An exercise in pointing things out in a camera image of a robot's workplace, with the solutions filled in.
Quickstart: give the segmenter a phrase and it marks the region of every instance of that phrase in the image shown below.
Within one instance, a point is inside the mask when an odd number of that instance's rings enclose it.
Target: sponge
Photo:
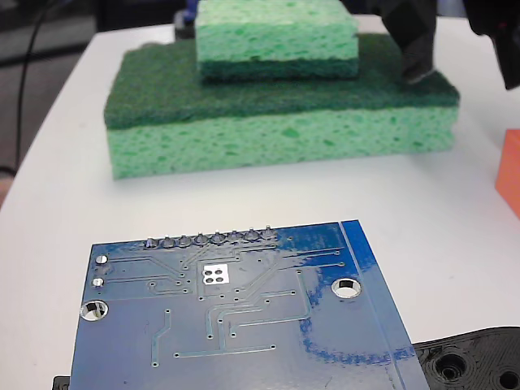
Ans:
[[[340,0],[201,0],[196,29],[205,80],[358,73],[358,22]]]
[[[403,84],[389,36],[361,35],[355,80],[205,85],[193,41],[125,55],[105,109],[115,178],[447,150],[457,90]]]

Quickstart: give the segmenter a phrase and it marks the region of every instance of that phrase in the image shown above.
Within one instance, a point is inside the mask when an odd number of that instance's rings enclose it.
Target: stacked sponges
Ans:
[[[125,56],[105,110],[114,177],[449,149],[456,89],[403,84],[391,38],[356,31],[338,0],[202,0],[197,44]]]

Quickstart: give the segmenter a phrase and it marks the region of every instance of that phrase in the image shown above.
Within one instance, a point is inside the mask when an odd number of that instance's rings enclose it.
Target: white table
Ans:
[[[494,189],[520,90],[505,92],[486,37],[440,21],[436,62],[462,95],[451,152],[114,182],[111,82],[126,50],[171,37],[169,25],[98,34],[24,161],[0,211],[2,388],[69,374],[91,244],[147,236],[360,219],[413,342],[520,326],[520,221]]]

